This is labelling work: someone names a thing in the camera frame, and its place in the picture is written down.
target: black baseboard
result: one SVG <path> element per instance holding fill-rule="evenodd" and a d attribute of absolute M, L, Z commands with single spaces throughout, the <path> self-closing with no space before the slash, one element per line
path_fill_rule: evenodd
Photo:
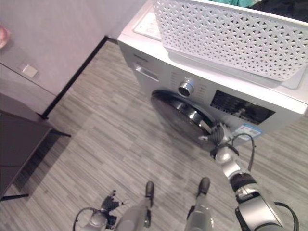
<path fill-rule="evenodd" d="M 76 71 L 76 73 L 73 75 L 73 77 L 68 81 L 68 83 L 65 85 L 65 87 L 62 89 L 62 91 L 56 96 L 56 98 L 51 102 L 51 104 L 47 107 L 47 109 L 44 111 L 43 114 L 40 116 L 43 119 L 48 119 L 49 113 L 53 110 L 53 108 L 57 105 L 57 103 L 62 99 L 64 94 L 68 91 L 68 89 L 73 85 L 73 83 L 77 80 L 77 78 L 80 76 L 80 74 L 83 72 L 83 70 L 87 67 L 87 65 L 91 62 L 91 60 L 94 58 L 94 56 L 97 54 L 97 52 L 102 48 L 102 46 L 106 43 L 106 41 L 110 40 L 111 42 L 116 42 L 115 39 L 109 38 L 105 36 L 101 42 L 95 47 L 95 49 L 92 51 L 92 53 L 88 56 L 88 58 L 85 60 L 85 62 L 81 65 L 81 67 Z"/>

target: laundry basket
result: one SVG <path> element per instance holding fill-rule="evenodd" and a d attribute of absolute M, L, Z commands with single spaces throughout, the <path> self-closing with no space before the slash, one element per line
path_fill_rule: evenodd
<path fill-rule="evenodd" d="M 308 63 L 308 23 L 206 0 L 153 0 L 168 51 L 277 81 Z"/>

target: electrical outlet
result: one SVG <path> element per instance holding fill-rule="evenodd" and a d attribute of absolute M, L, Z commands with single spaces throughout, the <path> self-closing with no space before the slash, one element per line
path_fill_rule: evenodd
<path fill-rule="evenodd" d="M 26 74 L 28 77 L 33 78 L 34 75 L 37 73 L 37 69 L 35 69 L 34 67 L 27 65 L 24 69 L 23 69 L 23 73 Z"/>

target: cable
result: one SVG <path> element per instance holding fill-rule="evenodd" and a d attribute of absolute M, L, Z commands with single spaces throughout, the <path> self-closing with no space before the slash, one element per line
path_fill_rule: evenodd
<path fill-rule="evenodd" d="M 253 163 L 254 163 L 254 158 L 255 158 L 255 147 L 256 147 L 256 146 L 255 146 L 255 140 L 254 140 L 254 138 L 253 138 L 251 135 L 247 134 L 247 133 L 240 133 L 240 134 L 237 134 L 236 136 L 234 136 L 234 137 L 232 138 L 231 144 L 232 144 L 232 146 L 233 146 L 233 141 L 234 141 L 236 138 L 238 138 L 238 137 L 240 137 L 240 136 L 243 136 L 243 135 L 249 136 L 249 137 L 250 137 L 250 140 L 251 140 L 252 150 L 251 150 L 251 156 L 250 156 L 250 161 L 249 161 L 249 165 L 248 165 L 248 171 L 251 171 L 252 165 L 253 165 Z"/>
<path fill-rule="evenodd" d="M 85 211 L 85 210 L 91 210 L 91 211 L 93 211 L 93 213 L 99 211 L 99 210 L 97 210 L 96 208 L 91 208 L 91 207 L 86 207 L 86 208 L 83 208 L 82 210 L 80 210 L 80 211 L 77 213 L 76 217 L 75 217 L 74 224 L 73 224 L 73 231 L 76 231 L 76 229 L 75 229 L 75 228 L 76 228 L 76 223 L 78 222 L 78 217 L 79 217 L 80 213 L 82 213 L 82 212 Z"/>
<path fill-rule="evenodd" d="M 275 202 L 275 205 L 285 207 L 285 208 L 287 208 L 291 212 L 291 214 L 293 216 L 293 220 L 294 220 L 293 231 L 299 231 L 299 221 L 298 221 L 296 213 L 288 205 L 286 205 L 285 203 Z"/>

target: front-loading washing machine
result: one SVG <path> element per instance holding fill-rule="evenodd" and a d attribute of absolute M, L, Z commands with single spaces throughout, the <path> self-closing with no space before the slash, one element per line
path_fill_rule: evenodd
<path fill-rule="evenodd" d="M 308 77 L 297 89 L 277 84 L 269 87 L 236 76 L 230 68 L 176 62 L 160 41 L 154 17 L 147 2 L 125 27 L 118 43 L 141 90 L 182 135 L 200 143 L 200 136 L 210 134 L 215 123 L 222 122 L 234 135 L 258 137 L 305 113 Z M 235 145 L 247 140 L 242 136 Z"/>

